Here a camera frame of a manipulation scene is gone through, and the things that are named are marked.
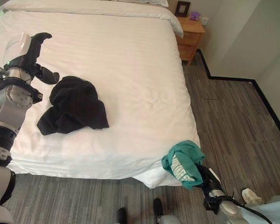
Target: drawer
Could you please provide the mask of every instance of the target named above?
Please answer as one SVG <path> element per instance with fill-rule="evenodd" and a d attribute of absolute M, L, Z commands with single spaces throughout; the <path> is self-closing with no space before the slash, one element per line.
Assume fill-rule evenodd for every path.
<path fill-rule="evenodd" d="M 195 46 L 189 45 L 178 45 L 179 56 L 182 60 L 188 61 L 191 60 L 192 55 L 195 50 Z"/>
<path fill-rule="evenodd" d="M 176 36 L 176 40 L 178 44 L 186 44 L 186 45 L 196 45 L 198 42 L 200 34 L 196 33 L 183 33 L 183 38 Z"/>

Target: purple object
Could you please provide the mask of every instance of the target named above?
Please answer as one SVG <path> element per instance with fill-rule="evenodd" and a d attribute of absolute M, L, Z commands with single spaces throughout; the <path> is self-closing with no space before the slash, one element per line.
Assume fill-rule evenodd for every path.
<path fill-rule="evenodd" d="M 199 12 L 191 12 L 190 20 L 199 20 L 200 13 Z"/>

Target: bed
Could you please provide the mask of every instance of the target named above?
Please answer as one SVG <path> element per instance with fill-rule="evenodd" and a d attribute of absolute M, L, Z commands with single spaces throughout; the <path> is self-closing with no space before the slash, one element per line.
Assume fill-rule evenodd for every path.
<path fill-rule="evenodd" d="M 93 0 L 11 0 L 0 18 L 0 65 L 20 32 L 48 32 L 37 62 L 94 84 L 110 128 L 85 127 L 42 136 L 36 123 L 51 107 L 53 88 L 37 79 L 43 101 L 27 112 L 8 167 L 14 172 L 71 178 L 133 177 L 149 188 L 180 185 L 161 159 L 183 140 L 200 145 L 175 34 L 166 8 Z"/>

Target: black cloth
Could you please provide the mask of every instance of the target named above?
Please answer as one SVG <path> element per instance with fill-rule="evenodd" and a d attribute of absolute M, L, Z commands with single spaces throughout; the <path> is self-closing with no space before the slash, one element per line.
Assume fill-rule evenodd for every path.
<path fill-rule="evenodd" d="M 37 123 L 43 135 L 70 133 L 82 127 L 109 127 L 104 103 L 98 100 L 95 87 L 75 76 L 64 77 L 50 95 L 53 107 Z"/>

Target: shoe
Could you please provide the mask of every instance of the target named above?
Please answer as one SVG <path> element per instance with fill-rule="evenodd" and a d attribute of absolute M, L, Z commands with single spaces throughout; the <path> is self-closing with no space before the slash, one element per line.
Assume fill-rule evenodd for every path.
<path fill-rule="evenodd" d="M 154 216 L 155 223 L 159 223 L 160 216 L 164 215 L 162 201 L 159 198 L 154 199 Z"/>
<path fill-rule="evenodd" d="M 265 201 L 261 197 L 258 197 L 250 188 L 242 189 L 242 198 L 246 204 L 251 206 L 265 203 Z"/>
<path fill-rule="evenodd" d="M 127 224 L 126 209 L 120 208 L 117 210 L 117 223 Z"/>

